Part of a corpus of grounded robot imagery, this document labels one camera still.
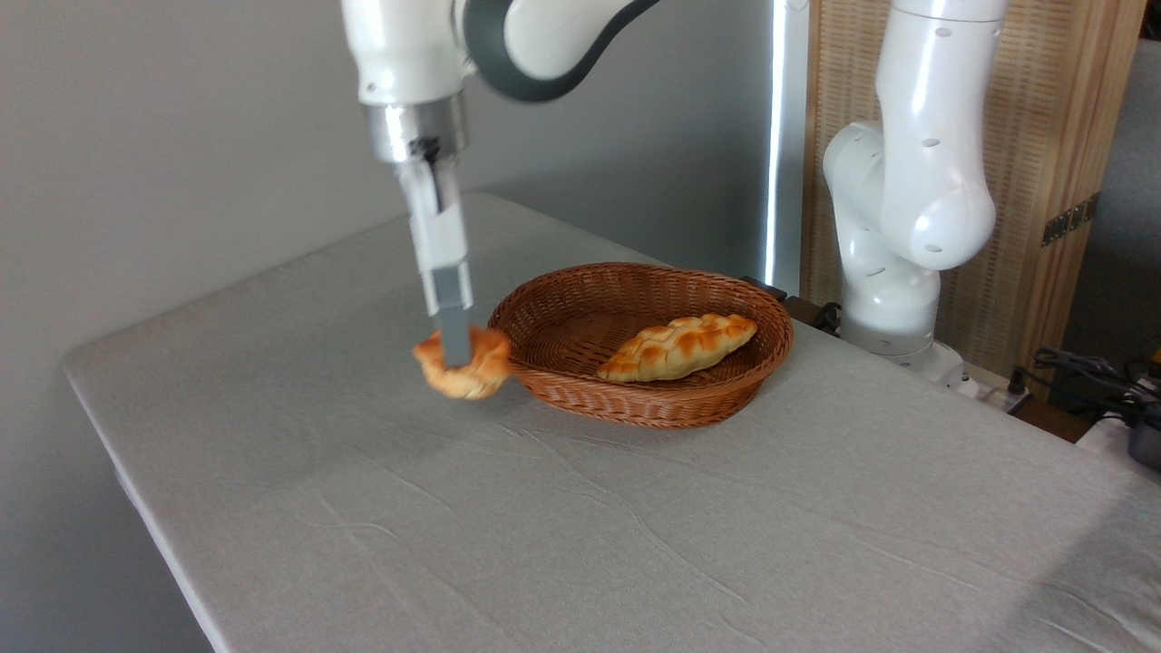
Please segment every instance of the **pastry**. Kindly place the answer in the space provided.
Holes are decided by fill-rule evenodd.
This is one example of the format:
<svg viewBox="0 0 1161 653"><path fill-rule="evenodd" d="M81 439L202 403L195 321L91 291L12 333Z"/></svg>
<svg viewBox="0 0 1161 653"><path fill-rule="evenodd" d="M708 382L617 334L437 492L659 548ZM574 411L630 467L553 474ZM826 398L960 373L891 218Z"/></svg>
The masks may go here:
<svg viewBox="0 0 1161 653"><path fill-rule="evenodd" d="M629 338L597 375L608 381L659 381L687 376L721 361L758 331L741 315L678 317Z"/></svg>
<svg viewBox="0 0 1161 653"><path fill-rule="evenodd" d="M427 385L452 399L485 399L500 389L512 373L509 354L512 343L503 331L468 326L471 363L448 369L444 366L444 345L439 331L412 347Z"/></svg>

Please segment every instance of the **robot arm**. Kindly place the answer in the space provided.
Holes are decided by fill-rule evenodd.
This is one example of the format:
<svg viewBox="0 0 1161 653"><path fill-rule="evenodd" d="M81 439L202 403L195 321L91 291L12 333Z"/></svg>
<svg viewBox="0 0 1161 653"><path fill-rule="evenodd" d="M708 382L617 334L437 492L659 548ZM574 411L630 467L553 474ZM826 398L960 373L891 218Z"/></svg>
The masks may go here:
<svg viewBox="0 0 1161 653"><path fill-rule="evenodd" d="M962 360L935 342L939 273L987 243L983 99L1008 0L894 0L875 89L882 124L827 148L843 266L843 339L951 387Z"/></svg>
<svg viewBox="0 0 1161 653"><path fill-rule="evenodd" d="M553 100L575 88L608 42L656 2L342 0L372 148L392 164L406 198L447 367L471 359L471 279L455 179L456 157L468 145L462 91L471 59L500 93Z"/></svg>

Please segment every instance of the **gray wall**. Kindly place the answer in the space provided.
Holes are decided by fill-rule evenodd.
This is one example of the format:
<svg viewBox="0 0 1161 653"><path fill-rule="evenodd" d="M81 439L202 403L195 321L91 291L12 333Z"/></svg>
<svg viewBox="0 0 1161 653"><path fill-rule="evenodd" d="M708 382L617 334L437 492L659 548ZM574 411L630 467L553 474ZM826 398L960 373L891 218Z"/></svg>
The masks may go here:
<svg viewBox="0 0 1161 653"><path fill-rule="evenodd" d="M403 211L337 1L0 0L0 650L205 651L59 369ZM545 107L471 82L468 188L757 273L769 6L666 0Z"/></svg>
<svg viewBox="0 0 1161 653"><path fill-rule="evenodd" d="M1119 366L1161 347L1161 42L1140 41L1065 349Z"/></svg>

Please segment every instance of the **brown woven basket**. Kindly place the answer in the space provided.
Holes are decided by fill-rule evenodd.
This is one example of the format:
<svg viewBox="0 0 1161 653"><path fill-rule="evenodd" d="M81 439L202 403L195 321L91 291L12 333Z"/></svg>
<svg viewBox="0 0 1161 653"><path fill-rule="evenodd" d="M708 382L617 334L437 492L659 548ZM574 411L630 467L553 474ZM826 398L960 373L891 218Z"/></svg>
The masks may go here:
<svg viewBox="0 0 1161 653"><path fill-rule="evenodd" d="M676 381L616 383L597 367L647 326L706 313L758 323L743 347ZM634 263L600 263L538 277L512 292L488 325L512 339L517 378L577 415L650 429L721 422L745 407L786 360L794 330L778 301L737 279Z"/></svg>

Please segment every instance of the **gray tablecloth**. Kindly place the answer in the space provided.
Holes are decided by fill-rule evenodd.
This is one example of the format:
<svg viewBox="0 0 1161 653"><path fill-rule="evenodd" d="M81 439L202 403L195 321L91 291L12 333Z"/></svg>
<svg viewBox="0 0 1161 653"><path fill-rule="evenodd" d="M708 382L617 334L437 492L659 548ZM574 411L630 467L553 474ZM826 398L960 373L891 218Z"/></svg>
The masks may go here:
<svg viewBox="0 0 1161 653"><path fill-rule="evenodd" d="M648 260L467 200L479 318ZM71 353L219 651L1161 651L1161 488L799 325L722 424L441 399L405 221Z"/></svg>

